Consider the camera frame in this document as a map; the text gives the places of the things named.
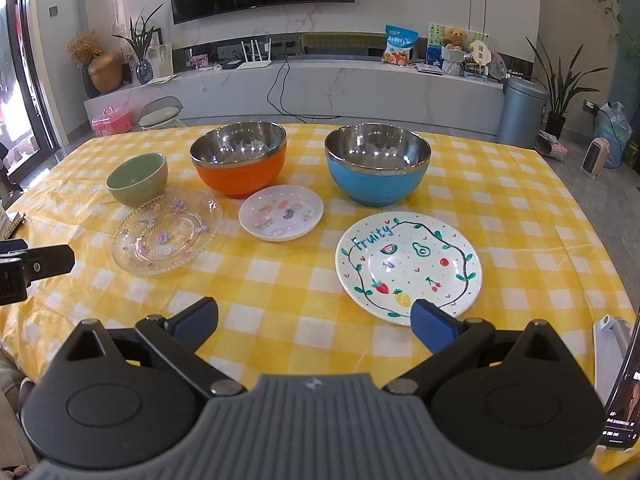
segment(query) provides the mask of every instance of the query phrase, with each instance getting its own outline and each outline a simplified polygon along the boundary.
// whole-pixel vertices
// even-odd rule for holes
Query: pink storage box
[[[129,111],[124,108],[114,110],[111,106],[105,108],[101,115],[91,121],[91,128],[98,137],[126,134],[131,131]]]

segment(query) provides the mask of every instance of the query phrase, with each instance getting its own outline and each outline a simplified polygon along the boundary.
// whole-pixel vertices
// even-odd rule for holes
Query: orange bowl
[[[197,139],[191,161],[202,181],[231,198],[246,198],[280,174],[287,133],[274,123],[228,124]]]

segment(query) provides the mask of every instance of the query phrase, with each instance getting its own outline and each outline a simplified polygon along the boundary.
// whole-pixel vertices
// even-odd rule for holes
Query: trash can
[[[533,149],[545,113],[546,89],[539,83],[510,77],[502,85],[504,106],[496,142]]]

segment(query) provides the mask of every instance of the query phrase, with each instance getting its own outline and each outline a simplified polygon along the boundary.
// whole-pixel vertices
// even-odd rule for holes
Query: gray floor
[[[260,116],[200,118],[184,120],[186,126],[232,123],[260,119],[280,123],[299,123],[301,120],[289,116]],[[320,118],[304,119],[309,123],[353,124],[363,122],[362,118]],[[395,123],[397,126],[412,130],[434,131],[428,127],[414,123]],[[494,140],[494,137],[474,132],[438,131],[434,133],[454,134],[470,139]],[[43,172],[53,168],[60,160],[75,150],[82,143],[93,137],[83,135],[66,148],[47,159],[37,170],[33,171],[21,184],[28,188],[37,183]],[[576,134],[564,134],[561,142],[569,149],[564,162],[547,159],[549,165],[567,186],[585,215],[593,225],[598,236],[607,249],[611,260],[625,285],[632,305],[637,310],[640,305],[640,175],[622,165],[617,170],[605,170],[597,179],[592,179],[580,170],[586,153],[589,139]]]

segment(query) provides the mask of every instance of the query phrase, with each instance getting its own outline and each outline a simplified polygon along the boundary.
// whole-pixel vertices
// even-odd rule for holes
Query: yellow checkered tablecloth
[[[18,237],[30,247],[68,243],[76,253],[71,275],[34,284],[26,302],[0,308],[2,344],[24,371],[39,377],[81,319],[128,327],[148,314],[170,317],[203,296],[218,302],[220,323],[198,354],[249,388],[260,373],[368,372],[382,385],[427,358],[410,329],[360,309],[338,282],[340,236],[379,211],[357,206],[332,181],[324,163],[332,126],[286,126],[287,160],[277,183],[309,187],[324,201],[324,218],[310,234],[262,242],[241,229],[241,201],[220,198],[223,226],[189,267],[137,278],[116,266],[113,234],[131,210],[107,192],[108,174],[131,156],[157,151],[169,161],[168,187],[207,189],[189,146],[209,129],[90,140],[12,206],[27,213]],[[433,149],[426,177],[388,209],[436,217],[474,245],[484,283],[465,317],[508,330],[546,319],[593,380],[593,323],[605,314],[633,321],[634,311],[577,203],[534,151],[424,137]],[[608,469],[629,457],[616,455],[600,457],[599,465]]]

